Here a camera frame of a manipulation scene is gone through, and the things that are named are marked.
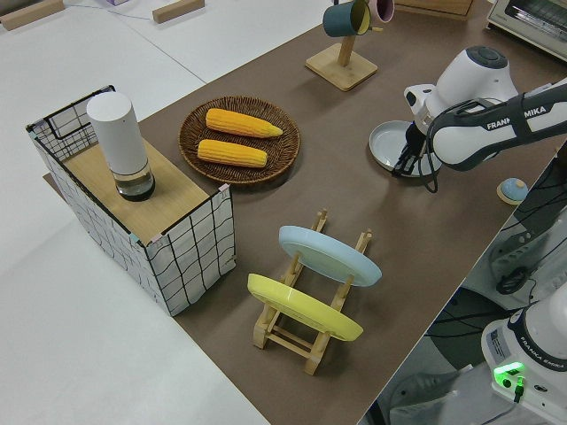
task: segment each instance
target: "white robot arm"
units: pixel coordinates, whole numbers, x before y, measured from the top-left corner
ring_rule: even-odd
[[[567,424],[567,284],[490,323],[481,345],[494,390],[550,423]]]
[[[500,151],[567,133],[567,78],[518,95],[508,60],[484,46],[463,50],[436,86],[404,94],[415,119],[394,176],[410,175],[424,153],[466,171]]]

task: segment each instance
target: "wooden mug tree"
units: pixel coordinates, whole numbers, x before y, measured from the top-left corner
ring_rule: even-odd
[[[321,75],[343,91],[352,89],[357,84],[373,75],[378,67],[353,51],[356,35],[343,37],[341,43],[317,53],[306,61],[306,67]]]

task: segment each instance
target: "corn cob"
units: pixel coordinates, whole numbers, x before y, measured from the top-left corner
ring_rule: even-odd
[[[211,108],[206,112],[206,126],[212,130],[232,135],[249,135],[260,138],[274,137],[283,132],[281,128],[266,120],[220,108]]]
[[[197,157],[208,162],[254,168],[262,168],[268,162],[268,154],[265,151],[213,139],[203,139],[199,142]]]

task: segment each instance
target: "brown tabletop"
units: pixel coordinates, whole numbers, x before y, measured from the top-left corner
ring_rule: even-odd
[[[404,88],[434,84],[462,49],[482,44],[504,53],[519,91],[567,74],[564,63],[485,29],[489,6],[477,0],[468,21],[398,12],[383,33],[357,37],[354,51],[378,72],[348,92],[305,67],[307,58],[340,42],[317,27],[142,121],[146,140],[209,193],[219,184],[190,168],[177,147],[194,108],[216,97],[260,97],[299,126],[301,148],[288,179],[233,192],[237,268],[175,317],[271,423],[355,424],[512,213],[497,185],[512,176],[532,184],[564,140],[504,151],[466,173],[443,167],[437,194],[416,179],[393,179],[370,155],[373,128],[412,120]],[[354,245],[360,232],[373,230],[367,255],[384,277],[352,289],[343,313],[364,332],[351,343],[331,340],[310,376],[293,352],[252,345],[261,303],[246,279],[249,273],[278,279],[290,260],[279,247],[279,228],[309,227],[323,207],[325,233],[344,243]],[[336,285],[307,270],[297,288],[329,303]]]

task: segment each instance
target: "wicker plate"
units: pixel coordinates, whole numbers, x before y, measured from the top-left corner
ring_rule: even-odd
[[[210,130],[205,122],[206,112],[210,108],[246,113],[267,120],[280,127],[283,134],[260,139]],[[262,149],[268,153],[268,163],[263,168],[251,168],[203,161],[197,158],[198,143],[203,139],[222,140]],[[299,129],[295,122],[277,106],[255,97],[221,97],[202,104],[189,114],[179,132],[179,149],[190,166],[213,180],[235,185],[268,182],[281,175],[297,157],[299,142]]]

